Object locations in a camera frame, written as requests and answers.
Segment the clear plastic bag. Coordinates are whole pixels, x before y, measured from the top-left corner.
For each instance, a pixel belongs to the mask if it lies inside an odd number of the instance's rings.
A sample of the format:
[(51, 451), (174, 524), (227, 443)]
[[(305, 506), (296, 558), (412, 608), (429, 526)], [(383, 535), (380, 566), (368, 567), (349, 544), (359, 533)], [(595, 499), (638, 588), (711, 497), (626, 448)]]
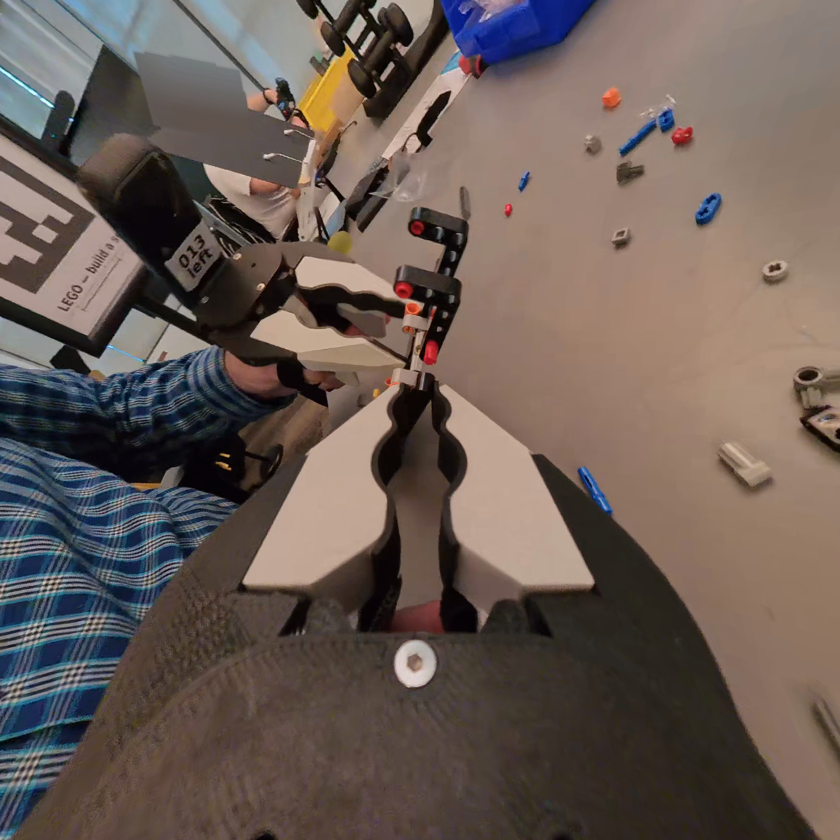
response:
[(394, 153), (385, 179), (371, 195), (398, 203), (419, 203), (433, 191), (433, 165), (428, 150)]

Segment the black monitor screen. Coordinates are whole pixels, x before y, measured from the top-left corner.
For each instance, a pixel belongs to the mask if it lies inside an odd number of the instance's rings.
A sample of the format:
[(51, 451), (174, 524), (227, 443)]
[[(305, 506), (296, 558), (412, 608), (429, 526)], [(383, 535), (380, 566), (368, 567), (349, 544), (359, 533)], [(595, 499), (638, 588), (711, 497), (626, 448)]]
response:
[(82, 165), (116, 133), (154, 131), (139, 73), (103, 45), (66, 136), (66, 157)]

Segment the blue storage bin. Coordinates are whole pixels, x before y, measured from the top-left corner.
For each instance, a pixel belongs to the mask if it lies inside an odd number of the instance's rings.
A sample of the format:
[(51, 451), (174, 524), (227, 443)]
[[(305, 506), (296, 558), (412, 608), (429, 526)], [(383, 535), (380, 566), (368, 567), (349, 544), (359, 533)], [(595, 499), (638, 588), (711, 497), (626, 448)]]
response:
[(478, 2), (440, 3), (458, 50), (489, 64), (562, 42), (593, 1), (523, 1), (490, 14)]

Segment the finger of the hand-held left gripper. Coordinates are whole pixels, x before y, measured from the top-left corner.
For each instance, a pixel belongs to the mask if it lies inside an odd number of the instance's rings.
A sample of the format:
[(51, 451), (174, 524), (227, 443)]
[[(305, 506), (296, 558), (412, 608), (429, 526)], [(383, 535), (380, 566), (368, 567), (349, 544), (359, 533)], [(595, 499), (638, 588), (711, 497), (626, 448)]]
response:
[(406, 364), (406, 355), (384, 343), (387, 317), (378, 311), (338, 308), (338, 315), (357, 330), (348, 334), (332, 326), (318, 326), (302, 309), (281, 309), (266, 318), (248, 321), (253, 340), (289, 351), (309, 371), (329, 372), (345, 385), (383, 382)]
[(392, 283), (353, 261), (305, 256), (295, 275), (297, 296), (316, 322), (399, 322), (405, 314)]

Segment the light grey lego connector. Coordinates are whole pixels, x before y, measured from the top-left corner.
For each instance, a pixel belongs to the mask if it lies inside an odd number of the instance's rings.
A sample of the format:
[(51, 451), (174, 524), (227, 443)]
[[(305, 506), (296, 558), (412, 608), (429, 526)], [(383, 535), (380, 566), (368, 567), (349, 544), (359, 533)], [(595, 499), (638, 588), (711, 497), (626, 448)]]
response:
[(735, 477), (746, 487), (757, 489), (772, 480), (771, 468), (743, 445), (723, 442), (717, 448), (717, 456)]

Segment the black electronic device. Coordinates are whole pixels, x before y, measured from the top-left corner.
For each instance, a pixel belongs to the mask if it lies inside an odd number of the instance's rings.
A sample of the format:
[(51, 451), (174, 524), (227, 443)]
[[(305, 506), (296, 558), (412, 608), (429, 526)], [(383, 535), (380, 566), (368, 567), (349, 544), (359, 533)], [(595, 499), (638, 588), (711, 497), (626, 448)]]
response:
[(342, 230), (350, 231), (353, 225), (363, 233), (372, 224), (387, 202), (387, 198), (379, 195), (379, 191), (383, 188), (390, 169), (391, 160), (380, 158), (357, 182), (344, 203)]

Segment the black lego liftarm axle tube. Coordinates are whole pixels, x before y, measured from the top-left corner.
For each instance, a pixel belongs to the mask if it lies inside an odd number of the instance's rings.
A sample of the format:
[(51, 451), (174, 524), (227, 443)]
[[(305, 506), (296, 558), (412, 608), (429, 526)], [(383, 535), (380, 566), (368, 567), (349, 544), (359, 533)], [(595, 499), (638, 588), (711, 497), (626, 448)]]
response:
[(404, 303), (402, 330), (413, 337), (413, 369), (434, 366), (459, 309), (460, 281), (404, 266), (396, 273), (393, 290)]

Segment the black dumbbell rack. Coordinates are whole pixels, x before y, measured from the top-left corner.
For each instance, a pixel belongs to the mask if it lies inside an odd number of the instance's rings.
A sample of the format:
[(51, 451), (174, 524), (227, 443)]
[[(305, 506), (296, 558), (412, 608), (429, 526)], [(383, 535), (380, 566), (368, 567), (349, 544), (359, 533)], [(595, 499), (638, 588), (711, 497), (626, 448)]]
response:
[(449, 32), (439, 1), (432, 2), (429, 21), (418, 32), (395, 2), (375, 10), (374, 1), (347, 1), (337, 16), (324, 2), (297, 5), (310, 20), (321, 20), (320, 36), (330, 55), (349, 59), (349, 78), (363, 98), (364, 113), (378, 123), (391, 115)]

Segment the black framed marker sign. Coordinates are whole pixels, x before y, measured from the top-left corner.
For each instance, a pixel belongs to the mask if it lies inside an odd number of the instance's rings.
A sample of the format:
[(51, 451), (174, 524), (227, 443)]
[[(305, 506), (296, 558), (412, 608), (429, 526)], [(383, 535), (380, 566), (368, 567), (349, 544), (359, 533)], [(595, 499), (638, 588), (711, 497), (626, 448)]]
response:
[(82, 195), (77, 168), (2, 119), (2, 357), (47, 366), (61, 345), (99, 356), (145, 280)]

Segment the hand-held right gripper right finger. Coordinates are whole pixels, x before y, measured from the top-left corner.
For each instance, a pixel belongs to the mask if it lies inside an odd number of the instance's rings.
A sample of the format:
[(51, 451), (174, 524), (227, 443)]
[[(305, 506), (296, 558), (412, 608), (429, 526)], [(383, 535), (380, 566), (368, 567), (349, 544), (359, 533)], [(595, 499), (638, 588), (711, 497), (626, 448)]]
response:
[(435, 432), (447, 481), (438, 538), (444, 630), (477, 630), (499, 602), (593, 592), (531, 451), (447, 385), (435, 389)]

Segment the person's plaid shirt torso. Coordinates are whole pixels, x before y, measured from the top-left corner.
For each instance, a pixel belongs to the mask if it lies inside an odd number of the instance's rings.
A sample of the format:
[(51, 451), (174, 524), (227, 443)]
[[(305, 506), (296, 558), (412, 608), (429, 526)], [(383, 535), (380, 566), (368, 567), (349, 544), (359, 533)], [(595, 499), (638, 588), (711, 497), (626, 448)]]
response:
[(73, 757), (153, 603), (234, 510), (2, 441), (2, 838)]

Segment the yellow storage bin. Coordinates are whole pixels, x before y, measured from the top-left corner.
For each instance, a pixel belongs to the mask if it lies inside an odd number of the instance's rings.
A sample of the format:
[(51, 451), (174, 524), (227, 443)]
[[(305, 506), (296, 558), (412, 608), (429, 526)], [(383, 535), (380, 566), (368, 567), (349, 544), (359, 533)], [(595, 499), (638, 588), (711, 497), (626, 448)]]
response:
[(302, 95), (297, 107), (311, 130), (329, 134), (351, 121), (364, 98), (349, 74), (352, 51), (332, 58), (326, 72), (314, 80)]

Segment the white instruction sheet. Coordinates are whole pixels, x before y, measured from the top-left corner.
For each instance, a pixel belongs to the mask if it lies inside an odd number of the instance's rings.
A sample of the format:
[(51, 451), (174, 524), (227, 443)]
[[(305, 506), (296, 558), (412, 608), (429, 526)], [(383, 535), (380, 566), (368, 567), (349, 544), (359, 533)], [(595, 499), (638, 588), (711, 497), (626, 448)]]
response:
[(441, 73), (381, 152), (380, 158), (391, 159), (397, 151), (418, 151), (424, 140), (431, 139), (434, 126), (457, 99), (468, 80), (457, 66)]

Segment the blue lego axle pin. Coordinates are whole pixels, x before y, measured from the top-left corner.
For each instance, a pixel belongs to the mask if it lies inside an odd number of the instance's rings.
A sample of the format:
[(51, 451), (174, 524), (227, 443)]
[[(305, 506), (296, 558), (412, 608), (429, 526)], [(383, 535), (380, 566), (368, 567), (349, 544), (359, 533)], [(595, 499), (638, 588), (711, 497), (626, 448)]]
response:
[(596, 482), (593, 474), (588, 468), (584, 466), (577, 469), (577, 475), (580, 479), (581, 485), (589, 498), (602, 510), (606, 515), (612, 516), (614, 513), (613, 507), (599, 484)]
[(658, 122), (656, 119), (646, 121), (640, 129), (638, 129), (628, 140), (619, 146), (618, 153), (620, 157), (627, 157), (657, 129)]

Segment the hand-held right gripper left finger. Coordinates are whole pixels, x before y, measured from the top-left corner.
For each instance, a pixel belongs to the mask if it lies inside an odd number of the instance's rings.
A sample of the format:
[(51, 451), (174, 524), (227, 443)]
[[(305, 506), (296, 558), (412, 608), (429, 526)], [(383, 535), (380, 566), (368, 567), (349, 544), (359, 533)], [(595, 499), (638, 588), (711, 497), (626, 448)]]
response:
[(304, 458), (242, 585), (247, 592), (331, 600), (361, 631), (383, 627), (401, 587), (401, 540), (390, 485), (402, 467), (392, 386)]

